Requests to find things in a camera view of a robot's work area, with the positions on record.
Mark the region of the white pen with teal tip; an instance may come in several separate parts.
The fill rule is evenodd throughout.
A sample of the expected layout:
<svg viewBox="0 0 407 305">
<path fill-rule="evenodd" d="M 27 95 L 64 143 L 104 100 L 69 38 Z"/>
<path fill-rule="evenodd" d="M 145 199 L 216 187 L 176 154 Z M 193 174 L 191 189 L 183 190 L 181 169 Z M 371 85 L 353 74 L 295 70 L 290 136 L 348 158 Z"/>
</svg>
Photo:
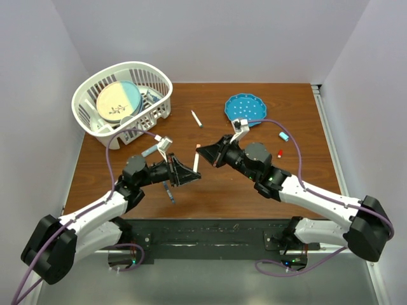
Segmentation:
<svg viewBox="0 0 407 305">
<path fill-rule="evenodd" d="M 193 118 L 194 118 L 194 120 L 196 121 L 197 125 L 198 125 L 200 128 L 203 128 L 202 122 L 200 121 L 200 119 L 198 118 L 197 114 L 196 114 L 193 110 L 191 110 L 191 115 L 193 116 Z"/>
</svg>

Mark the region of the white pen with orange tip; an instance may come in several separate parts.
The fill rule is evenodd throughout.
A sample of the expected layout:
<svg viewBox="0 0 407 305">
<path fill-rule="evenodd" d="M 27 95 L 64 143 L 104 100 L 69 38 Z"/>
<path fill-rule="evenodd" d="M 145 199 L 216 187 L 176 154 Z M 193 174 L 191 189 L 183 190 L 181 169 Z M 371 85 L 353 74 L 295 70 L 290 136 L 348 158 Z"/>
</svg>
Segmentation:
<svg viewBox="0 0 407 305">
<path fill-rule="evenodd" d="M 198 171 L 198 163 L 199 163 L 199 154 L 196 152 L 195 157 L 194 157 L 194 162 L 193 162 L 193 171 L 194 172 Z"/>
</svg>

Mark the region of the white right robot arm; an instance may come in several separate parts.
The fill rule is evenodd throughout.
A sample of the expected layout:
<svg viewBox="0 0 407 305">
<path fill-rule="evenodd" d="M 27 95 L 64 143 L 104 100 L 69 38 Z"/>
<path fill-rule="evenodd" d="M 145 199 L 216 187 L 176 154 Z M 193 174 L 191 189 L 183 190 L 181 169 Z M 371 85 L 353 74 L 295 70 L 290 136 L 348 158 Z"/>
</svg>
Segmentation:
<svg viewBox="0 0 407 305">
<path fill-rule="evenodd" d="M 349 249 L 365 261 L 377 262 L 394 230 L 381 203 L 372 196 L 351 198 L 302 182 L 272 164 L 272 155 L 259 142 L 240 148 L 231 135 L 217 143 L 197 148 L 212 166 L 229 165 L 254 183 L 264 198 L 306 208 L 324 220 L 293 218 L 283 234 L 287 248 L 304 243 L 326 243 Z"/>
</svg>

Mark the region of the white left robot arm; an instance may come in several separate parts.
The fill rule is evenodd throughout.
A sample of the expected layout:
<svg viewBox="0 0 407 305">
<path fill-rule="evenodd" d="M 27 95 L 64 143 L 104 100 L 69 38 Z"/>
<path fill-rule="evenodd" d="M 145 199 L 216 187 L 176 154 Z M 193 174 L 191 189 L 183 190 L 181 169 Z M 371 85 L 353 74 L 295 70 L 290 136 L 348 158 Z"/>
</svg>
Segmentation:
<svg viewBox="0 0 407 305">
<path fill-rule="evenodd" d="M 113 189 L 86 207 L 65 216 L 43 217 L 37 224 L 21 254 L 45 282 L 53 285 L 63 279 L 76 262 L 101 248 L 127 248 L 130 231 L 114 223 L 141 202 L 144 186 L 168 181 L 182 186 L 200 179 L 196 170 L 182 164 L 174 154 L 149 166 L 141 155 L 127 163 Z"/>
</svg>

